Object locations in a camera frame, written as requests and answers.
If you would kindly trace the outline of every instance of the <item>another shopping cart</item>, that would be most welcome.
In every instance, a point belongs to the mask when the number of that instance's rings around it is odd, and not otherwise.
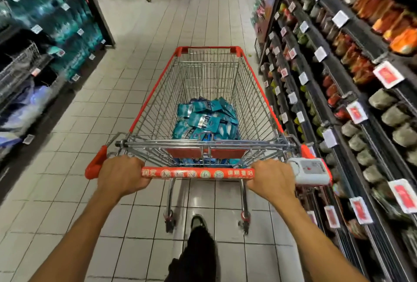
[[[214,100],[219,97],[231,102],[239,120],[240,140],[172,140],[177,123],[177,105],[195,97]],[[284,135],[268,104],[258,80],[240,47],[178,47],[143,104],[126,137],[117,142],[118,153],[135,155],[154,165],[142,169],[145,177],[170,178],[169,194],[164,212],[166,231],[173,232],[175,215],[171,209],[175,179],[197,178],[237,180],[242,195],[242,219],[239,225],[248,233],[248,210],[245,179],[253,178],[248,167],[257,160],[276,158],[292,160],[302,154],[313,158],[308,147],[300,145],[293,136]],[[104,146],[86,169],[86,177],[98,176],[106,159]],[[179,158],[193,158],[199,164],[190,167]],[[220,162],[237,158],[238,163],[227,167]],[[321,169],[317,179],[297,179],[301,184],[326,185],[330,173],[321,159],[311,166]]]

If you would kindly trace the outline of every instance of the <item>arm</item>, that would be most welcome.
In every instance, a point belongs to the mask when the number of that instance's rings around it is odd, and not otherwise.
[[[255,177],[247,186],[278,211],[292,233],[303,263],[314,282],[368,281],[310,220],[295,197],[295,177],[289,164],[277,160],[253,164]]]
[[[144,189],[150,179],[141,177],[144,163],[124,155],[104,162],[97,190],[80,218],[66,233],[30,282],[83,282],[100,231],[109,213],[124,196]]]

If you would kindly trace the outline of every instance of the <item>aisle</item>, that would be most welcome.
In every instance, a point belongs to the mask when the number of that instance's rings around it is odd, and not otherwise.
[[[253,0],[99,2],[117,49],[108,50],[1,206],[0,282],[26,282],[81,214],[96,188],[82,175],[86,165],[113,134],[129,129],[178,45],[241,46],[257,70]],[[101,232],[86,281],[164,280],[195,213],[205,216],[217,241],[222,282],[303,281],[294,240],[268,202],[248,193],[252,223],[244,237],[238,183],[177,181],[177,227],[169,235],[167,190],[153,180],[122,199]]]

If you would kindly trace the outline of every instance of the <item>black pants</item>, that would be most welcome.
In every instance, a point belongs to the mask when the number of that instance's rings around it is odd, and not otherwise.
[[[203,227],[195,228],[180,259],[173,259],[165,282],[215,282],[216,246]]]

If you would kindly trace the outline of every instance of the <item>foot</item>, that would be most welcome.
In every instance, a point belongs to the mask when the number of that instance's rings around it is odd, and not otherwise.
[[[204,220],[204,217],[200,214],[194,215],[193,219],[191,220],[191,230],[193,231],[197,227],[203,227],[207,229],[206,221]]]

